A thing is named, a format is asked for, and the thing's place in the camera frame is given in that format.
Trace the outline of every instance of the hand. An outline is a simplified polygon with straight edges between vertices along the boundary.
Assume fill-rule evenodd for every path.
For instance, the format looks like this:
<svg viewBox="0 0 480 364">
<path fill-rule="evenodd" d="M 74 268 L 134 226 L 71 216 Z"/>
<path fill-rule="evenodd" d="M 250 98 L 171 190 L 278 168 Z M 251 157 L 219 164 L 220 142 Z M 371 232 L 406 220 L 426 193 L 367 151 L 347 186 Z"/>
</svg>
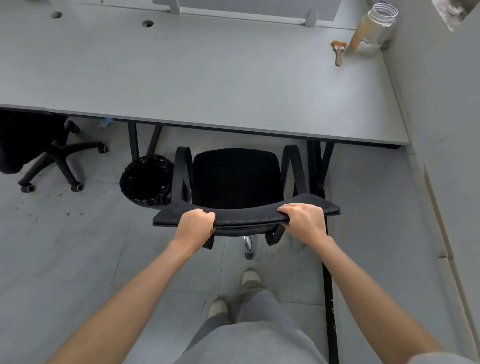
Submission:
<svg viewBox="0 0 480 364">
<path fill-rule="evenodd" d="M 185 212 L 170 244 L 192 255 L 212 236 L 214 221 L 215 212 L 206 213 L 201 208 Z"/>
<path fill-rule="evenodd" d="M 313 249 L 332 240 L 327 235 L 324 211 L 321 207 L 307 204 L 286 204 L 279 207 L 278 212 L 290 217 L 290 222 L 283 225 L 285 229 Z"/>
</svg>

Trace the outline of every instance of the clear plastic jar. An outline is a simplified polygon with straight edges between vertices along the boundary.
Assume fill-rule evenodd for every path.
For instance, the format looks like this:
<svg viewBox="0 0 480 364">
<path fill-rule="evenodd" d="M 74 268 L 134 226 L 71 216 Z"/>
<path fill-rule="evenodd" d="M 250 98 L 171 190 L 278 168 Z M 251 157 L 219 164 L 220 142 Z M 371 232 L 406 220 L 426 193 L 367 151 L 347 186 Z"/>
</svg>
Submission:
<svg viewBox="0 0 480 364">
<path fill-rule="evenodd" d="M 362 19 L 350 47 L 361 54 L 375 54 L 390 35 L 398 10 L 395 6 L 379 2 Z"/>
</svg>

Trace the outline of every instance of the person's left arm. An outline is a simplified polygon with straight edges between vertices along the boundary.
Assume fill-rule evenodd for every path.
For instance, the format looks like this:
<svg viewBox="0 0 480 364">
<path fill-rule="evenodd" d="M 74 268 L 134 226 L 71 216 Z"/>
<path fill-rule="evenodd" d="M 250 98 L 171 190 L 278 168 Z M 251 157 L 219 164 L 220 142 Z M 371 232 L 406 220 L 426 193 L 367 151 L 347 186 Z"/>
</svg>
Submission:
<svg viewBox="0 0 480 364">
<path fill-rule="evenodd" d="M 47 363 L 122 363 L 175 273 L 212 235 L 214 221 L 213 212 L 200 209 L 183 214 L 168 248 L 91 316 Z"/>
</svg>

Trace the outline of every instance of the black trash bag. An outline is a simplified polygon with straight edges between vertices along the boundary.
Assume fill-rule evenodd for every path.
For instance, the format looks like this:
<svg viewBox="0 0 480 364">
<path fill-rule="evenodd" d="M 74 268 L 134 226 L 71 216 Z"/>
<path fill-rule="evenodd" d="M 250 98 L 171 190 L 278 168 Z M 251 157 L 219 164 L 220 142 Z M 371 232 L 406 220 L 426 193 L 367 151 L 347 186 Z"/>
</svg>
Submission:
<svg viewBox="0 0 480 364">
<path fill-rule="evenodd" d="M 122 193 L 143 207 L 171 202 L 173 163 L 159 155 L 145 156 L 130 163 L 120 178 Z"/>
</svg>

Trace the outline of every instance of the person's right arm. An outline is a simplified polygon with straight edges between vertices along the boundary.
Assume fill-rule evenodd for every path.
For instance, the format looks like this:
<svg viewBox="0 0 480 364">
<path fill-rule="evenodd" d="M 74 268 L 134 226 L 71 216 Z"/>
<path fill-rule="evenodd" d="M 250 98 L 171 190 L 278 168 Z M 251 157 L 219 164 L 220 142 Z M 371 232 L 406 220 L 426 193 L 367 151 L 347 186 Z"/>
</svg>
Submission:
<svg viewBox="0 0 480 364">
<path fill-rule="evenodd" d="M 415 355 L 445 351 L 327 235 L 321 208 L 288 204 L 278 211 L 290 217 L 286 229 L 318 253 L 357 325 L 384 364 L 406 364 Z"/>
</svg>

